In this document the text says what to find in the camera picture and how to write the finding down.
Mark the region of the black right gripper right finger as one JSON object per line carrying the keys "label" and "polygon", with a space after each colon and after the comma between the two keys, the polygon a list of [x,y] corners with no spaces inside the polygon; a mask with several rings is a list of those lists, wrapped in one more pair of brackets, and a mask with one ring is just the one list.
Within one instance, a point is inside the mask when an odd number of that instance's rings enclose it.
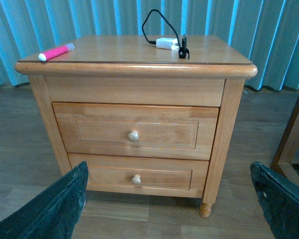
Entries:
{"label": "black right gripper right finger", "polygon": [[276,239],[299,239],[299,186],[255,161],[251,179],[264,218]]}

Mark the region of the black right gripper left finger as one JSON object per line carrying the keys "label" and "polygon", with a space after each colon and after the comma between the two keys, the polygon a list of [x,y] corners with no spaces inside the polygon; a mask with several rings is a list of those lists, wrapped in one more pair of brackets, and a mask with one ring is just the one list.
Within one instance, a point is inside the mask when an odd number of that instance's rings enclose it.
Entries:
{"label": "black right gripper left finger", "polygon": [[88,167],[79,163],[0,222],[0,239],[69,239],[86,203]]}

